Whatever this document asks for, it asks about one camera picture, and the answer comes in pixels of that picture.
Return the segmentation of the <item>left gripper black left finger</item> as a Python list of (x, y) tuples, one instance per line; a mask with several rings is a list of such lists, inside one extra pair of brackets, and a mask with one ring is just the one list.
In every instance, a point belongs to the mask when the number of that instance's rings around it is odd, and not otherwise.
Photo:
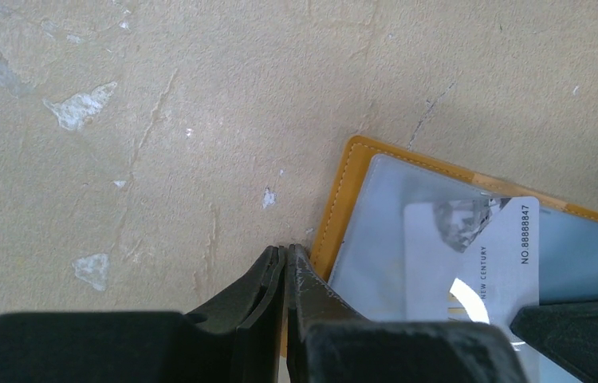
[(196, 309), (0, 314), (0, 382), (275, 382), (285, 252)]

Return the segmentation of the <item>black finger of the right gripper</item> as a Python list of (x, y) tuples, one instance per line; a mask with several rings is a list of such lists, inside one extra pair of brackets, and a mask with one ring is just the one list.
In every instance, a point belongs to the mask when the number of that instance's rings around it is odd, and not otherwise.
[(598, 382), (598, 299), (526, 306), (509, 328), (580, 381)]

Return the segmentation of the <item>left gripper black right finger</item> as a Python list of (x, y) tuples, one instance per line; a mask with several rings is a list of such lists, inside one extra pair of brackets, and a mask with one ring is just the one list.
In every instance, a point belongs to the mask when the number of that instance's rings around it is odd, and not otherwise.
[(374, 322), (286, 248), (292, 382), (525, 382), (505, 335), (475, 322)]

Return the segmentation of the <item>orange card holder wallet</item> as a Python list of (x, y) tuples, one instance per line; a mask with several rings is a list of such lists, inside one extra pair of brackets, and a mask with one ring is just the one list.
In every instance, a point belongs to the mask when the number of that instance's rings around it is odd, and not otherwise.
[(293, 382), (598, 382), (598, 212), (355, 136), (288, 262)]

